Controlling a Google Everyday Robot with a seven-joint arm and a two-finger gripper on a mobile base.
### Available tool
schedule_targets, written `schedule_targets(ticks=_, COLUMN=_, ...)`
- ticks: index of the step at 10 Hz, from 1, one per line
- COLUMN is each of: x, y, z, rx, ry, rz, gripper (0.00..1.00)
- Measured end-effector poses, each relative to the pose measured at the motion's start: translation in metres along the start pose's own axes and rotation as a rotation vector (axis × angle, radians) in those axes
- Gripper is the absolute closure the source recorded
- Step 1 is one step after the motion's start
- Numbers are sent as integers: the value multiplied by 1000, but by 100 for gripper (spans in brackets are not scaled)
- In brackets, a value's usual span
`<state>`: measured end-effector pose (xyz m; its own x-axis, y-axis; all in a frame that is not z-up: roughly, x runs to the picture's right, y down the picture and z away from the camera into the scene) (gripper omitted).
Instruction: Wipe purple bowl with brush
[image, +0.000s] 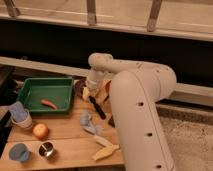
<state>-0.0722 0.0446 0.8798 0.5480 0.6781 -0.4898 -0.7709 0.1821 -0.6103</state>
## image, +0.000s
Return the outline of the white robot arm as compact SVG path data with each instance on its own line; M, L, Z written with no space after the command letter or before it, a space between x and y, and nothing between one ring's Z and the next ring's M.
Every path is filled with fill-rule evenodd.
M118 132L126 171L176 171L156 103L171 95L175 72L167 65L117 60L110 54L93 53L86 86L95 95L107 73L111 111Z

